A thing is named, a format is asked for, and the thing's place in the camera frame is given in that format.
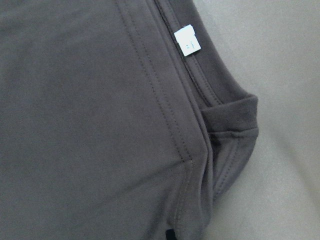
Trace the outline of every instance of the gray fabric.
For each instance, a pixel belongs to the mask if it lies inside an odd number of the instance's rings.
[[[1,6],[0,239],[200,239],[252,153],[257,97],[192,1]],[[184,58],[186,24],[203,45]]]

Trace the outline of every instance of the clothing label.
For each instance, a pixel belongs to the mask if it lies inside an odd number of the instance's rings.
[[[184,56],[188,56],[201,49],[195,36],[194,28],[189,24],[174,33]]]

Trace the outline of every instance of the beige surface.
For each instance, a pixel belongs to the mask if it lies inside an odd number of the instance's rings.
[[[320,240],[320,0],[195,0],[260,135],[205,240]]]

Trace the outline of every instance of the garment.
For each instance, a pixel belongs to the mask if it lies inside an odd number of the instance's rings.
[[[201,239],[258,100],[192,1],[1,1],[0,28],[0,239]]]

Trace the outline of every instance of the clothing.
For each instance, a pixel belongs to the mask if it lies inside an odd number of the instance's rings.
[[[1,6],[0,239],[201,239],[252,153],[258,100],[192,1]],[[183,56],[189,24],[201,50]]]

